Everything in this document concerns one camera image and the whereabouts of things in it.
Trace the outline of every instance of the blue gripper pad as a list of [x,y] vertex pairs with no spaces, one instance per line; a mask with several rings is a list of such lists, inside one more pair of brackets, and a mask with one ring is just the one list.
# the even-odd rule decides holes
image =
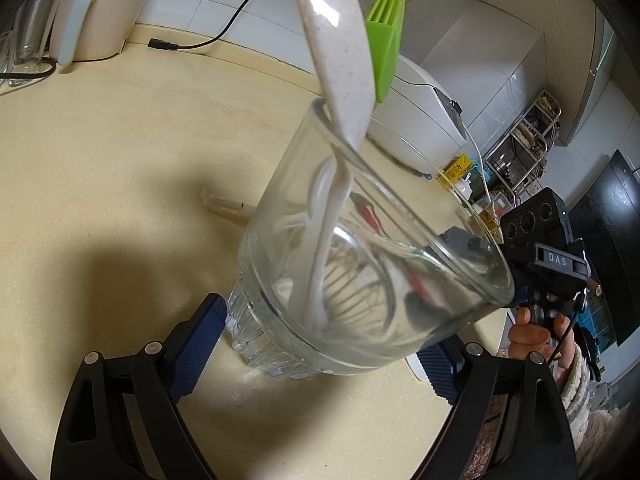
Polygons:
[[418,353],[418,359],[424,369],[433,391],[439,397],[447,399],[452,406],[458,401],[456,386],[456,367],[447,357],[441,344],[423,348]]
[[209,305],[205,303],[201,308],[206,308],[206,312],[200,315],[191,328],[185,344],[180,348],[173,360],[173,376],[168,389],[172,401],[177,404],[183,397],[189,395],[196,387],[196,383],[204,370],[213,348],[218,342],[222,331],[225,328],[226,302],[222,296],[211,294],[207,299],[213,301]]

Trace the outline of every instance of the metal screw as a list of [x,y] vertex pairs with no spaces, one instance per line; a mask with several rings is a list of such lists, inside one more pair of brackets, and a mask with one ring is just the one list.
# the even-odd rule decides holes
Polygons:
[[465,346],[466,353],[471,355],[482,355],[483,348],[478,343],[469,343]]
[[99,358],[100,356],[98,355],[98,352],[89,352],[87,355],[84,356],[84,362],[87,363],[88,365],[92,365]]
[[543,365],[545,363],[545,358],[542,357],[540,352],[531,352],[529,354],[529,359],[537,365]]
[[153,341],[152,343],[149,343],[147,346],[145,346],[145,352],[149,355],[155,355],[161,350],[162,343],[159,343],[158,341]]

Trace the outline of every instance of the light blue handle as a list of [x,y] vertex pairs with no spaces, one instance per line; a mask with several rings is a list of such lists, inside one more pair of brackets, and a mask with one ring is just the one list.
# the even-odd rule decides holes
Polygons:
[[69,17],[66,20],[65,30],[62,33],[62,40],[60,41],[60,50],[58,52],[58,64],[60,66],[70,65],[74,60],[84,17],[92,1],[94,0],[74,0],[71,12],[69,12]]

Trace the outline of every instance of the countertop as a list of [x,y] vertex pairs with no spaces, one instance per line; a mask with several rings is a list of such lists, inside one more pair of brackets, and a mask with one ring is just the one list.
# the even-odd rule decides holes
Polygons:
[[[87,352],[137,352],[229,294],[242,230],[200,189],[257,203],[315,97],[131,43],[0,96],[0,428],[37,478]],[[497,312],[476,337],[495,351],[503,326]],[[408,479],[449,412],[404,361],[274,380],[228,338],[179,407],[221,480]]]

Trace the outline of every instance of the spoon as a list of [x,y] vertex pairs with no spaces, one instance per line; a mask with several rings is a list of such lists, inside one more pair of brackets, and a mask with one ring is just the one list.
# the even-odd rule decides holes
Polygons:
[[[364,140],[375,101],[369,41],[358,0],[298,0],[306,41],[314,60],[335,132],[354,150]],[[339,153],[318,173],[311,192],[311,218],[299,248],[291,314],[308,329],[326,325],[322,277],[340,210],[353,178]]]

